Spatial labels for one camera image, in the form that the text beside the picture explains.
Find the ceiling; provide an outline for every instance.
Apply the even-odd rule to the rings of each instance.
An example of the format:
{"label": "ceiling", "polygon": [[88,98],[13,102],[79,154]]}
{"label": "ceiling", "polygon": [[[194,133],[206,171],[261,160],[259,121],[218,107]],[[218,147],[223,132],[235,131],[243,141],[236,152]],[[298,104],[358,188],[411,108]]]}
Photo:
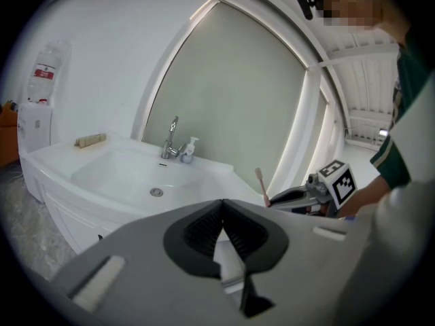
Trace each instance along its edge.
{"label": "ceiling", "polygon": [[384,139],[379,130],[388,129],[392,117],[398,45],[380,30],[337,32],[321,18],[305,20],[297,0],[281,2],[306,23],[327,54],[319,65],[329,70],[342,98],[346,141],[378,150]]}

